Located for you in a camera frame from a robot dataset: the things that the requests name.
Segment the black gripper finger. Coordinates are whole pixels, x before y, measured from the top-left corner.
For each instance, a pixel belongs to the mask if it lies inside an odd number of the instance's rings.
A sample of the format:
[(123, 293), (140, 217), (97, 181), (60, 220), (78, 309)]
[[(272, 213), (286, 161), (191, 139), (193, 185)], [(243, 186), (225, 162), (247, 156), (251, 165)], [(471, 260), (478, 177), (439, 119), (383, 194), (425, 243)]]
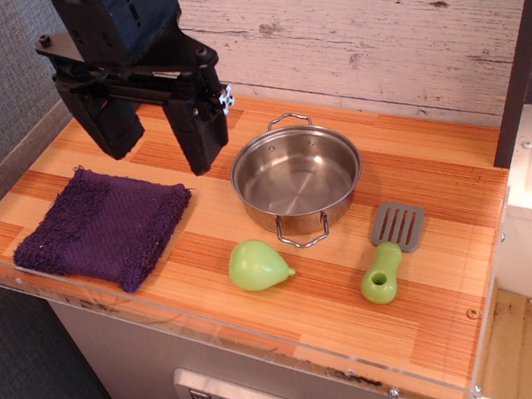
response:
[(100, 83), (71, 86), (58, 79), (55, 85), (71, 115), (111, 158), (122, 160), (142, 137), (133, 105), (110, 97)]
[(190, 170), (197, 176), (206, 174), (228, 144), (224, 110), (213, 98), (183, 90), (174, 91), (163, 109)]

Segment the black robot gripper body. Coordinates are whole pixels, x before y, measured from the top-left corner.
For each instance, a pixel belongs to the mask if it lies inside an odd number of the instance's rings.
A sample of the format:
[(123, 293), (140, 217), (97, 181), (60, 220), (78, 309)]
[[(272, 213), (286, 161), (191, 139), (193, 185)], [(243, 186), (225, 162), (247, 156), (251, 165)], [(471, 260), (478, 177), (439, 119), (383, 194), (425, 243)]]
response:
[(231, 86), (221, 83), (215, 72), (216, 51), (185, 35), (177, 20), (134, 47), (125, 51), (113, 39), (101, 37), (89, 47), (97, 56), (84, 58), (71, 34), (61, 32), (42, 35), (35, 48), (54, 66), (55, 82), (70, 92), (93, 88), (103, 98), (163, 103), (178, 87), (190, 84), (195, 100), (206, 105), (201, 116), (227, 115), (235, 104)]

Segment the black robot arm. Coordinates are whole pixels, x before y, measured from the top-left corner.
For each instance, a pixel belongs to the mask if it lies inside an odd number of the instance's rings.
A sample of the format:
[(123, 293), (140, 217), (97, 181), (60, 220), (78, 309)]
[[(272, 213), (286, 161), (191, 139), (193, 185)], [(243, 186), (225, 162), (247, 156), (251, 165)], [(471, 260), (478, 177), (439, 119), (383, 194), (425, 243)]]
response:
[(145, 132), (135, 108), (160, 106), (193, 174), (227, 144), (229, 86), (218, 54), (179, 27), (178, 0), (50, 0), (66, 29), (36, 52), (54, 66), (70, 114), (100, 149), (121, 160)]

